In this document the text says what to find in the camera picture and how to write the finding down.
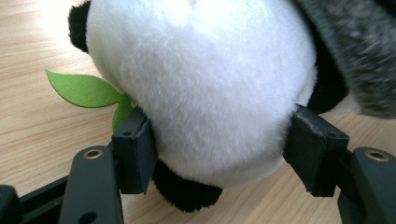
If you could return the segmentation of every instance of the white fur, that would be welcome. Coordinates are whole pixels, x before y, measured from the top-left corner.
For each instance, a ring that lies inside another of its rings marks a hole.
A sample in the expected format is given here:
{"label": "white fur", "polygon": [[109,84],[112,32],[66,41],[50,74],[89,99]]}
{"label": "white fur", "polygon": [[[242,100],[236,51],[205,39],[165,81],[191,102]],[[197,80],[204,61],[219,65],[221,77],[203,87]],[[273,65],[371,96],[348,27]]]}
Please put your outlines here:
{"label": "white fur", "polygon": [[222,188],[282,163],[315,49],[290,0],[93,0],[90,54],[150,118],[159,157]]}
{"label": "white fur", "polygon": [[344,98],[340,103],[338,103],[335,108],[331,111],[321,114],[324,118],[331,118],[334,116],[341,116],[347,113],[360,113],[361,107],[356,101],[355,95],[350,93],[346,98]]}

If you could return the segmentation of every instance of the black mount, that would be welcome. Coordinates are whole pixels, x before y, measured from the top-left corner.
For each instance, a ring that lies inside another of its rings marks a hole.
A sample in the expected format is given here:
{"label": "black mount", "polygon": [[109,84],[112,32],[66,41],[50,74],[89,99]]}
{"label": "black mount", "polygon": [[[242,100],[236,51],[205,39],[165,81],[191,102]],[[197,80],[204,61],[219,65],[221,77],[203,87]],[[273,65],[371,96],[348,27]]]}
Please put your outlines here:
{"label": "black mount", "polygon": [[[300,106],[284,158],[315,197],[341,189],[343,223],[396,223],[396,160],[374,148],[347,150],[348,136]],[[88,147],[65,176],[25,196],[0,186],[0,223],[123,223],[120,192],[146,193],[157,160],[149,120],[136,108],[107,147]]]}

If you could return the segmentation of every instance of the stuffed panda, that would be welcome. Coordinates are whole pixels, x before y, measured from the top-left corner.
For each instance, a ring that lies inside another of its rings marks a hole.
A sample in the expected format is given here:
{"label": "stuffed panda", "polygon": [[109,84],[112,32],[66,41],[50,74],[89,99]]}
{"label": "stuffed panda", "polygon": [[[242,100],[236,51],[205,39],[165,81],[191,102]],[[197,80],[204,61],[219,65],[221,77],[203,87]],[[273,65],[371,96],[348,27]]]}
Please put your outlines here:
{"label": "stuffed panda", "polygon": [[276,171],[297,104],[360,108],[291,0],[92,0],[72,8],[69,27],[150,119],[154,184],[185,212]]}

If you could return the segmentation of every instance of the gray fabric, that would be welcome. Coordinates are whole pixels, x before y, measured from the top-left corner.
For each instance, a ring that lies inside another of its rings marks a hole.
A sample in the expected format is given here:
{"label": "gray fabric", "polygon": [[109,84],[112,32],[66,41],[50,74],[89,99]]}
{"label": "gray fabric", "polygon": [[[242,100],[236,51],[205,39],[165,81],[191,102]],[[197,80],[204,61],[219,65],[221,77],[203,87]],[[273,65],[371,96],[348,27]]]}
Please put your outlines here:
{"label": "gray fabric", "polygon": [[297,2],[316,25],[361,113],[396,119],[394,15],[379,0]]}

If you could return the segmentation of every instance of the plush fabric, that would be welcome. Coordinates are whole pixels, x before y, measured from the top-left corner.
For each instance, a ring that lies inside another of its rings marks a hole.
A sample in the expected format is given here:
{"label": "plush fabric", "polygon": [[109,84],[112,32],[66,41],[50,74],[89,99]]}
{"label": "plush fabric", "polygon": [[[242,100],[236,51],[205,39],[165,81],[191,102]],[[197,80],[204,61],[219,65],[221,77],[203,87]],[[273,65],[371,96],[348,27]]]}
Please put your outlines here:
{"label": "plush fabric", "polygon": [[101,74],[150,118],[159,158],[228,188],[273,173],[315,47],[290,0],[93,0],[87,44]]}
{"label": "plush fabric", "polygon": [[90,5],[91,1],[87,1],[78,7],[72,7],[68,18],[70,42],[76,48],[87,53],[88,47],[85,34],[87,34],[87,19]]}
{"label": "plush fabric", "polygon": [[199,211],[218,201],[222,189],[183,179],[162,162],[157,161],[154,184],[170,204],[183,212]]}
{"label": "plush fabric", "polygon": [[[312,22],[310,25],[311,34],[317,49],[316,67],[318,69],[317,83],[309,99],[307,107],[317,114],[322,114],[330,110],[345,111],[336,108],[348,95],[347,84],[344,77],[338,70],[332,55],[320,37],[320,34]],[[355,107],[345,105],[348,111],[353,111]]]}
{"label": "plush fabric", "polygon": [[298,0],[316,25],[361,113],[396,118],[394,0]]}

